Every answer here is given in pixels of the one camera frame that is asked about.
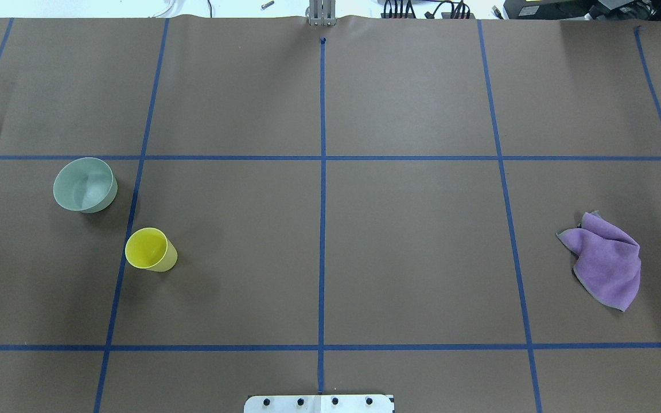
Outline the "purple microfiber cloth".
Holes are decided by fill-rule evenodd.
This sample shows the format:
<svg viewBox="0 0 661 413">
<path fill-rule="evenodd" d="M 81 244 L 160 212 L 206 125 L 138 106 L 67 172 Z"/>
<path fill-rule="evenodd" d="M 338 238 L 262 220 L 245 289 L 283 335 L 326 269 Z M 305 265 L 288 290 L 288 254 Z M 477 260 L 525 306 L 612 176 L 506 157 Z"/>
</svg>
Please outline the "purple microfiber cloth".
<svg viewBox="0 0 661 413">
<path fill-rule="evenodd" d="M 573 274 L 585 290 L 598 303 L 627 311 L 640 288 L 640 244 L 597 210 L 585 212 L 577 227 L 557 238 L 576 256 Z"/>
</svg>

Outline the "yellow plastic cup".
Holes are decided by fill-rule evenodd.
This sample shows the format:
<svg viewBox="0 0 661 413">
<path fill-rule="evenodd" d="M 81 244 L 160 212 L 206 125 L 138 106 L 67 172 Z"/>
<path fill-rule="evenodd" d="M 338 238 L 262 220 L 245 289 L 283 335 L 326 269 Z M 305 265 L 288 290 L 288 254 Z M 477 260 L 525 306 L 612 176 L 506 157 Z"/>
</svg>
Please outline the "yellow plastic cup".
<svg viewBox="0 0 661 413">
<path fill-rule="evenodd" d="M 128 238 L 125 257 L 132 267 L 166 272 L 177 263 L 178 253 L 167 235 L 158 228 L 140 228 Z"/>
</svg>

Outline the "pale green plastic bowl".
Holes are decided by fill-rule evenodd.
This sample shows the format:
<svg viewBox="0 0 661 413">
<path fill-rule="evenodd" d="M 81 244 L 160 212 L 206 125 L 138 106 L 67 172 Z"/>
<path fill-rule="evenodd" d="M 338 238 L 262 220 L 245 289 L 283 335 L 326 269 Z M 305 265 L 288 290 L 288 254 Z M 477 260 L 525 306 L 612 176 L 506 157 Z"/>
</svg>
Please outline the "pale green plastic bowl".
<svg viewBox="0 0 661 413">
<path fill-rule="evenodd" d="M 117 196 L 118 182 L 107 162 L 84 157 L 69 162 L 53 181 L 53 198 L 63 209 L 97 213 Z"/>
</svg>

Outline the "aluminium frame post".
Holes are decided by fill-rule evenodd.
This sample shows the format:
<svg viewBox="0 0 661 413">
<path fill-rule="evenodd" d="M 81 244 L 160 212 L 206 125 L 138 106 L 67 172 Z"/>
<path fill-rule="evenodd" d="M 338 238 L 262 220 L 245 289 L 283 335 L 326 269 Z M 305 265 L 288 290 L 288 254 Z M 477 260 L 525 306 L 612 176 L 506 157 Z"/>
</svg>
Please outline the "aluminium frame post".
<svg viewBox="0 0 661 413">
<path fill-rule="evenodd" d="M 305 16 L 310 26 L 336 26 L 336 1 L 310 0 Z"/>
</svg>

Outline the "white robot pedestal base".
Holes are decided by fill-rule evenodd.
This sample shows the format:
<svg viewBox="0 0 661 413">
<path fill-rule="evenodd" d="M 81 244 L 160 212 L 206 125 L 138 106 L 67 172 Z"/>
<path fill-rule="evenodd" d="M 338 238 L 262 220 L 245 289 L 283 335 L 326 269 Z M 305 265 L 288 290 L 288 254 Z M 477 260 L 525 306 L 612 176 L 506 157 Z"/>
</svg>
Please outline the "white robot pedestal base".
<svg viewBox="0 0 661 413">
<path fill-rule="evenodd" d="M 244 412 L 394 412 L 393 395 L 255 395 Z"/>
</svg>

